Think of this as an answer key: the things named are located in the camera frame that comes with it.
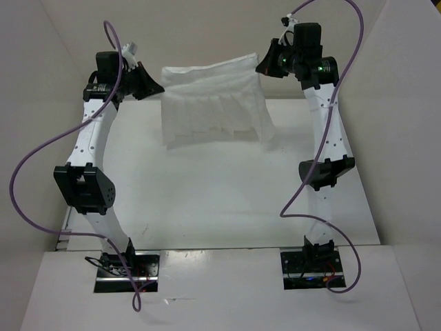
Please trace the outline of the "white pleated skirt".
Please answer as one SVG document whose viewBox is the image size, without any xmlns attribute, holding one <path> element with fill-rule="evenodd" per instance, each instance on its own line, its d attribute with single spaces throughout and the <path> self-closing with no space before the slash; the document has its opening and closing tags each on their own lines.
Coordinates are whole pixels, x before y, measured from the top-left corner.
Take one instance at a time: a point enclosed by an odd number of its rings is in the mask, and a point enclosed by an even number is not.
<svg viewBox="0 0 441 331">
<path fill-rule="evenodd" d="M 257 65 L 258 55 L 251 53 L 208 66 L 164 67 L 163 144 L 211 132 L 253 131 L 261 143 L 272 140 L 276 129 Z"/>
</svg>

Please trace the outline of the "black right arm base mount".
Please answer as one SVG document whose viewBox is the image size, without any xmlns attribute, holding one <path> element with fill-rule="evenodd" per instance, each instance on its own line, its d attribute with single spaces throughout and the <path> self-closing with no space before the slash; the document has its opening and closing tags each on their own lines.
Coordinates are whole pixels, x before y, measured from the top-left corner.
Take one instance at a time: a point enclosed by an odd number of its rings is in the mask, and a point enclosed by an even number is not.
<svg viewBox="0 0 441 331">
<path fill-rule="evenodd" d="M 305 290 L 326 288 L 345 288 L 345 277 L 340 254 L 334 251 L 330 261 L 318 265 L 307 265 L 302 250 L 281 250 L 281 268 L 285 290 Z"/>
</svg>

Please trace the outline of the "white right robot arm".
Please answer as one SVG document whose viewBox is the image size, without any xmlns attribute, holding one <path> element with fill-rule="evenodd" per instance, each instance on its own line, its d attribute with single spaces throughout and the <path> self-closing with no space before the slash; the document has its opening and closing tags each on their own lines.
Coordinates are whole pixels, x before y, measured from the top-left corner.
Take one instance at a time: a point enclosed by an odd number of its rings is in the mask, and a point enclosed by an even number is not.
<svg viewBox="0 0 441 331">
<path fill-rule="evenodd" d="M 302 266 L 317 271 L 331 262 L 335 243 L 331 233 L 330 195 L 338 179 L 352 170 L 355 159 L 343 143 L 338 91 L 341 77 L 333 57 L 322 55 L 319 40 L 301 41 L 272 39 L 264 59 L 256 72 L 273 78 L 293 74 L 300 82 L 313 121 L 314 156 L 300 162 L 300 186 L 280 211 L 280 217 L 289 213 L 300 193 L 306 191 L 310 211 L 305 218 L 314 221 L 302 246 Z"/>
</svg>

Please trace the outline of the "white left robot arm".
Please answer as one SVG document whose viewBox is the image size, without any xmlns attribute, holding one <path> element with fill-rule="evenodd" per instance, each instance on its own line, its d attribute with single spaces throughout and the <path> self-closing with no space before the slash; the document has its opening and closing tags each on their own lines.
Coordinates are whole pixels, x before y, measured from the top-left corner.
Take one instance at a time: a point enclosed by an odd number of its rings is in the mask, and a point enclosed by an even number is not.
<svg viewBox="0 0 441 331">
<path fill-rule="evenodd" d="M 54 169 L 54 179 L 65 199 L 92 226 L 101 240 L 104 268 L 127 276 L 137 267 L 131 239 L 114 211 L 116 187 L 104 173 L 103 158 L 110 128 L 126 96 L 144 100 L 162 93 L 140 61 L 119 61 L 104 52 L 83 91 L 83 126 L 65 165 Z"/>
</svg>

